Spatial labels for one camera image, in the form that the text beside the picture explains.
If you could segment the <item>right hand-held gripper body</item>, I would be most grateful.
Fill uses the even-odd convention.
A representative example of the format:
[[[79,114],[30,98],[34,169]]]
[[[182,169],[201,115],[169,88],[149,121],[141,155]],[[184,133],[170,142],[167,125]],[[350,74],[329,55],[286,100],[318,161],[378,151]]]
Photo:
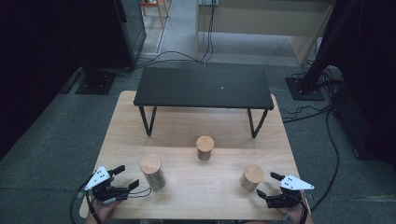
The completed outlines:
[[[294,175],[285,175],[285,178],[279,182],[281,193],[267,196],[265,200],[269,208],[292,208],[297,204],[304,205],[302,191],[315,188]]]

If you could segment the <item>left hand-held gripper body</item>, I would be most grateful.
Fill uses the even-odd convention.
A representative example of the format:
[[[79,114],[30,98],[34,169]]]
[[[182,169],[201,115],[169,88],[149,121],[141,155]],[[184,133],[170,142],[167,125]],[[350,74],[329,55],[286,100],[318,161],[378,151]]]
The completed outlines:
[[[105,166],[100,166],[93,173],[84,189],[90,190],[94,198],[102,203],[125,200],[130,190],[112,186],[111,182],[114,175],[110,175],[108,171]]]

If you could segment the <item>small jar beige contents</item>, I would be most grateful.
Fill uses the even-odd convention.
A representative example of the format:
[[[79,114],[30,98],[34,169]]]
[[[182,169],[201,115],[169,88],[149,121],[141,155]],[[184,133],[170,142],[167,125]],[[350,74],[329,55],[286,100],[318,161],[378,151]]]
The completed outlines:
[[[264,172],[262,168],[256,164],[250,164],[244,169],[239,182],[243,189],[251,192],[258,187],[263,178]]]

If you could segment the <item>tall glass jar wooden lid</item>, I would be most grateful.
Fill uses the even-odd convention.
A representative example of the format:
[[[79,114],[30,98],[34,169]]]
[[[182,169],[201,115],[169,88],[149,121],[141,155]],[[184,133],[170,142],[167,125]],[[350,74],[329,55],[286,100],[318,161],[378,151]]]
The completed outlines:
[[[155,154],[148,154],[142,158],[139,167],[153,190],[160,190],[165,186],[162,172],[162,159]]]

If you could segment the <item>small jar red contents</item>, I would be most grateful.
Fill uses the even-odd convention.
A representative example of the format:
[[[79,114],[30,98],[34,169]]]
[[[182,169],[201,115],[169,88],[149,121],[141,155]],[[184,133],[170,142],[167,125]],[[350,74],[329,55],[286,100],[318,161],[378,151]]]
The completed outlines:
[[[211,151],[214,148],[214,140],[207,135],[200,136],[196,141],[197,157],[200,160],[208,161],[211,157]]]

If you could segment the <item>black raised shelf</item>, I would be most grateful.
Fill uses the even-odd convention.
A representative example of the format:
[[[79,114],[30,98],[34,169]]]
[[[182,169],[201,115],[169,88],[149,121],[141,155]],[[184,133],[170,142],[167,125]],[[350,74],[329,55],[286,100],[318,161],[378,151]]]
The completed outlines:
[[[265,118],[275,108],[268,83],[260,72],[213,68],[143,69],[134,98],[146,134],[151,134],[156,113],[145,108],[204,107],[260,109]]]

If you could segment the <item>person's right hand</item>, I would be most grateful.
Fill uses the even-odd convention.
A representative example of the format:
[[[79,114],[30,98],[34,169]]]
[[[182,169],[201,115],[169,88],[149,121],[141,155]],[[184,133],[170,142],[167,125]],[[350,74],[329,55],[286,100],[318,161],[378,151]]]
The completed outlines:
[[[299,204],[292,208],[277,208],[277,211],[284,214],[292,224],[313,224],[313,219],[307,211],[306,205]]]

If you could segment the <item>person's left hand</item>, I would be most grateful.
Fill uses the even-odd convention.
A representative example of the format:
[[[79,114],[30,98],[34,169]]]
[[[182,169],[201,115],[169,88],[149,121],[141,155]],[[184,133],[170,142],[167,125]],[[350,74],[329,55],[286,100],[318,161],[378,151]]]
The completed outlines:
[[[98,218],[101,218],[104,222],[109,218],[109,216],[113,213],[116,207],[121,203],[121,201],[115,201],[113,203],[103,204],[97,202],[96,200],[92,200],[92,206],[95,209],[96,215]]]

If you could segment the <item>black stand with square base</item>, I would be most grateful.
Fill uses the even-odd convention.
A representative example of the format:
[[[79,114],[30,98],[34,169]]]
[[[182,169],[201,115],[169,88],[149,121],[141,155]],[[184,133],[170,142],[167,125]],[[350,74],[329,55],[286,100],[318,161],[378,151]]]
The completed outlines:
[[[78,61],[83,69],[84,78],[81,80],[76,94],[109,94],[116,74],[100,70],[89,52],[83,47],[79,50]]]

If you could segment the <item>black slanted stand with base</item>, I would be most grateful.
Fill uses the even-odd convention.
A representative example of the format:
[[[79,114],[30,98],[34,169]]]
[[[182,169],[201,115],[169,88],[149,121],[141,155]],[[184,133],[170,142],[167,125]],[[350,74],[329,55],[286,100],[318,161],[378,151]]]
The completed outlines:
[[[318,80],[329,66],[338,67],[358,48],[365,3],[366,0],[335,1],[318,54],[309,70],[286,78],[294,100],[323,101],[320,88],[329,84],[342,84],[341,80]]]

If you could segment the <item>black box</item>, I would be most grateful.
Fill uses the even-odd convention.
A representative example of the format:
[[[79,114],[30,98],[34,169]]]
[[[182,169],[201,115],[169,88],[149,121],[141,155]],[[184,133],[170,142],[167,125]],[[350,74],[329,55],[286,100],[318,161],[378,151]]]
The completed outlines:
[[[355,157],[363,161],[385,162],[396,173],[396,108],[370,125],[344,85],[331,101],[350,137]]]

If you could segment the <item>dark grey cabinet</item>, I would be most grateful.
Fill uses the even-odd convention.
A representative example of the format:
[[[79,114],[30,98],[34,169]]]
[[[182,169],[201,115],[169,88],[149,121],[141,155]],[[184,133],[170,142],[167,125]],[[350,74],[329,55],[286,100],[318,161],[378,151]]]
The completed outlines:
[[[140,0],[115,0],[115,4],[123,35],[123,67],[134,68],[147,37]]]

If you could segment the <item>beige wooden desk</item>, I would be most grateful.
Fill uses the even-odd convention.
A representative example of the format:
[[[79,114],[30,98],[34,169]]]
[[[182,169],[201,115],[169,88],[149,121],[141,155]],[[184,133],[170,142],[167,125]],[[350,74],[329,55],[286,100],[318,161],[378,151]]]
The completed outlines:
[[[213,21],[215,33],[283,35],[297,62],[303,64],[323,35],[336,0],[219,0],[200,6],[195,0],[197,25],[203,32]]]

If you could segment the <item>orange wooden chair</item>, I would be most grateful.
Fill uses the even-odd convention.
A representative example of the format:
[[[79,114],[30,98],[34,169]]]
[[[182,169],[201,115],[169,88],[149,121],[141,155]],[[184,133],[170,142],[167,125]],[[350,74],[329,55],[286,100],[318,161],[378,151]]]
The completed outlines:
[[[158,11],[162,28],[165,27],[165,19],[169,17],[169,6],[167,0],[140,0],[143,15],[147,15],[147,7],[155,7]]]

